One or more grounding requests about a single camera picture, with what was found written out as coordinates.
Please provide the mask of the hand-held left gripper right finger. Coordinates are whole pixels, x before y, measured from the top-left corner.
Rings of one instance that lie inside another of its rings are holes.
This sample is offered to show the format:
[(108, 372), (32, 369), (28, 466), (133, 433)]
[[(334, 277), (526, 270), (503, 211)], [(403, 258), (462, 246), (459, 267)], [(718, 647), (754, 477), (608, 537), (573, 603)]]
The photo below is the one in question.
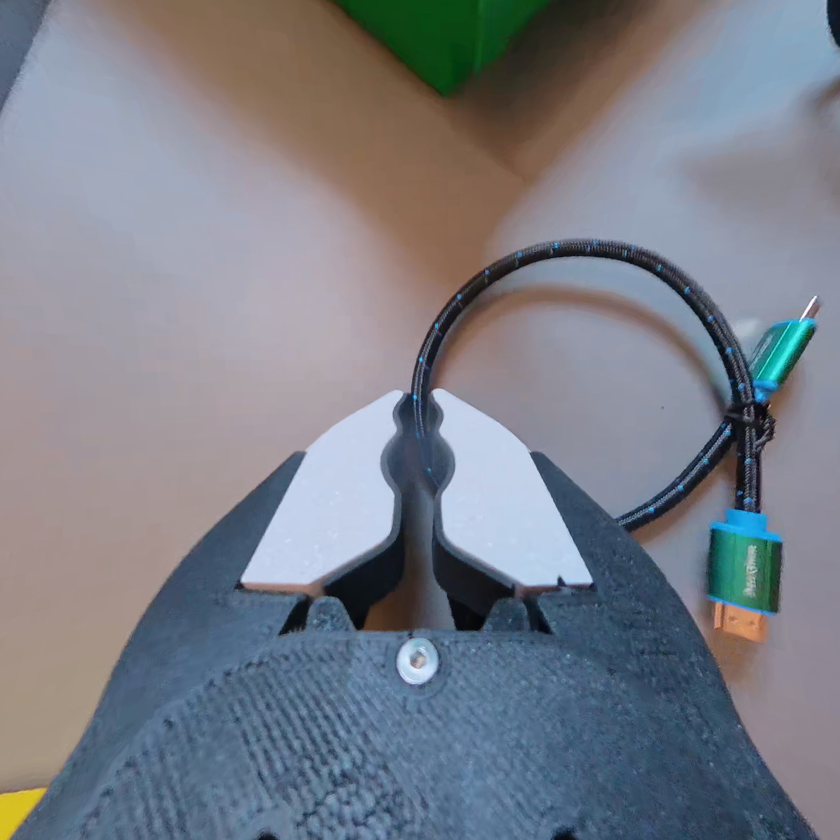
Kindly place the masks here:
[(590, 588), (592, 575), (531, 450), (450, 392), (436, 389), (432, 397), (441, 414), (437, 433), (453, 460), (437, 495), (443, 545), (519, 594)]

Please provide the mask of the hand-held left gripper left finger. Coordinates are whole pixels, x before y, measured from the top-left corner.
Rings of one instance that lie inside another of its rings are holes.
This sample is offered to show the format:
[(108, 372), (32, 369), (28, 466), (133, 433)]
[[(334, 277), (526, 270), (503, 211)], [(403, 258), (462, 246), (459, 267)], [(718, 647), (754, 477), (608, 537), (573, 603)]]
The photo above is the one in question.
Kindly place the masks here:
[(242, 573), (244, 589), (325, 594), (393, 545), (402, 498), (387, 457), (403, 399), (390, 391), (308, 446)]

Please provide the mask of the braided hdmi cable green plugs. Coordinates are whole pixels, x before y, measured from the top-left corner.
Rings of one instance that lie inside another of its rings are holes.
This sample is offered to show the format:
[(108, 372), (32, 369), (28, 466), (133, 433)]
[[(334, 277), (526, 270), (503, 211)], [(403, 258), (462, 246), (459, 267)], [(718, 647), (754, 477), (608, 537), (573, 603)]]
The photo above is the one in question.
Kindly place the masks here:
[(432, 475), (429, 393), (438, 352), (459, 316), (493, 284), (515, 270), (549, 259), (609, 259), (639, 268), (679, 294), (702, 322), (728, 375), (731, 400), (717, 431), (688, 466), (644, 505), (617, 523), (640, 529), (674, 509), (722, 461), (731, 446), (738, 450), (735, 508), (710, 526), (707, 598), (714, 604), (714, 627), (723, 633), (762, 642), (767, 617), (780, 610), (783, 542), (761, 512), (761, 456), (774, 435), (771, 397), (787, 381), (816, 332), (821, 302), (813, 297), (798, 319), (773, 324), (751, 360), (718, 305), (681, 268), (652, 250), (616, 240), (565, 239), (514, 251), (472, 276), (451, 297), (432, 326), (416, 358), (410, 396), (414, 434)]

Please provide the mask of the yellow plastic bin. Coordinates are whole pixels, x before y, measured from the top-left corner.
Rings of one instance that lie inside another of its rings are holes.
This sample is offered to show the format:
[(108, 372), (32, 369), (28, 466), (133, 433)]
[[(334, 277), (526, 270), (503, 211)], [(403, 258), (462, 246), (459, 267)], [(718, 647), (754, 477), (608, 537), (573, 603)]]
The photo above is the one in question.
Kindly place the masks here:
[(36, 789), (1, 793), (1, 839), (10, 839), (16, 833), (29, 814), (43, 799), (46, 791), (46, 787), (40, 787)]

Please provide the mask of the green plastic bin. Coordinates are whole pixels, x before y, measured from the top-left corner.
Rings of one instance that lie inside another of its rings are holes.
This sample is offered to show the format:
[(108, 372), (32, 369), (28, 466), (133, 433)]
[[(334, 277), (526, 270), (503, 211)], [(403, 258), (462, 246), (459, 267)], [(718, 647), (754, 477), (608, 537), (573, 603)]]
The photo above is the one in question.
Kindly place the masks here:
[(548, 1), (336, 1), (421, 81), (447, 96), (504, 55)]

